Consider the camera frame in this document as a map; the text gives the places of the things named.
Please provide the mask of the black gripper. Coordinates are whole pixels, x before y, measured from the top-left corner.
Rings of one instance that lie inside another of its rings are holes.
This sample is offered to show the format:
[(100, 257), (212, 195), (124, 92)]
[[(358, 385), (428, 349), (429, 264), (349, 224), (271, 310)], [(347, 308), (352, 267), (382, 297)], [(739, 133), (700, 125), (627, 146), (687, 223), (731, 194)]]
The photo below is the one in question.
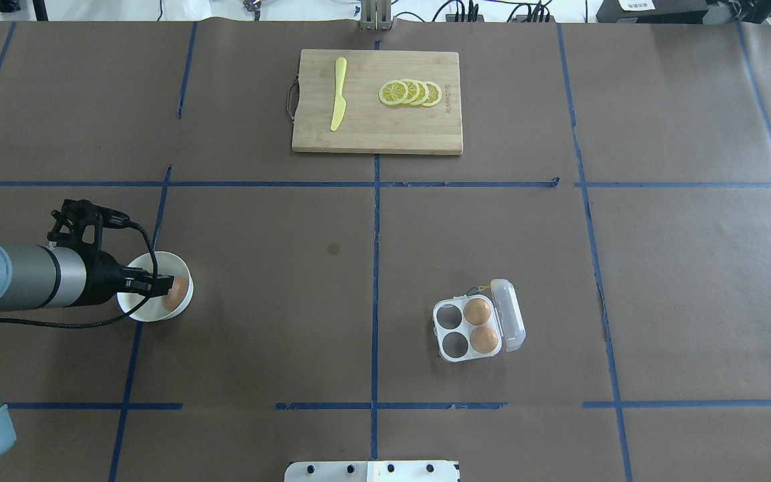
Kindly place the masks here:
[(117, 293), (159, 298), (173, 287), (174, 276), (139, 266), (121, 266), (115, 257), (103, 250), (86, 251), (82, 260), (86, 269), (82, 306), (104, 304)]

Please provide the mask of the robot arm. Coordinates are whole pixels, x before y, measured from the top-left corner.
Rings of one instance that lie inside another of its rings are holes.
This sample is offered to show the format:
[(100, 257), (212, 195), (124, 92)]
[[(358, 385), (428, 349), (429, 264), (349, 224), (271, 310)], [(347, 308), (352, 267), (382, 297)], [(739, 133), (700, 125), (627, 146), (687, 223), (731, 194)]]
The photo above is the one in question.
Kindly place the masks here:
[[(98, 242), (63, 241), (49, 245), (0, 244), (0, 313), (31, 309), (94, 306), (120, 293), (159, 298), (174, 277), (121, 265)], [(0, 456), (15, 444), (9, 407), (0, 395)]]

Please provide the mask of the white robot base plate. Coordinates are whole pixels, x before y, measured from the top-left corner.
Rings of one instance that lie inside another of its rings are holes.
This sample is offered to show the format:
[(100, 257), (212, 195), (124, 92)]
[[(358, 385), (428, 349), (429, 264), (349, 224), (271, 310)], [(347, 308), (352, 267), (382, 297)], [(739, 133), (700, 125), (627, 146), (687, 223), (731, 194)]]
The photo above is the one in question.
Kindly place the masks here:
[(458, 461), (297, 461), (284, 481), (460, 481)]

